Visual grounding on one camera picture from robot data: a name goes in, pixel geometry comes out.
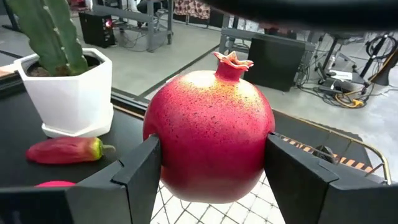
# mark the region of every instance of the pomegranate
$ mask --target pomegranate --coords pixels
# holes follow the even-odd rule
[[[252,61],[213,54],[217,71],[179,75],[160,89],[144,118],[144,139],[158,134],[161,180],[190,202],[230,203],[249,193],[264,167],[274,115],[264,95],[240,79]]]

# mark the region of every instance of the cable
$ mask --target cable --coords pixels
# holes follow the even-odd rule
[[[375,60],[380,60],[380,59],[385,59],[388,58],[390,55],[392,55],[398,47],[398,41],[390,35],[387,34],[383,34],[383,35],[379,35],[375,38],[373,38],[372,40],[368,41],[366,43],[366,53],[372,57],[373,56],[373,51],[375,49],[374,44],[378,43],[381,39],[386,38],[387,40],[390,40],[392,42],[392,47],[391,49],[389,49],[389,52],[387,53],[387,49],[384,51],[384,53],[380,56],[375,56]]]

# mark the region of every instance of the chili pepper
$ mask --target chili pepper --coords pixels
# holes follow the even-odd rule
[[[99,138],[60,137],[34,144],[26,157],[39,164],[74,164],[97,161],[106,149],[115,150]]]

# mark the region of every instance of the white hexagonal pot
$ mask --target white hexagonal pot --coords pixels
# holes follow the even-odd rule
[[[83,52],[101,64],[74,77],[27,76],[37,54],[14,61],[48,137],[97,137],[111,129],[112,61],[96,49]]]

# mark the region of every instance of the wire mesh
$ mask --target wire mesh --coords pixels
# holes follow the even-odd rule
[[[227,204],[185,202],[160,183],[151,224],[285,223],[265,173],[242,199]]]

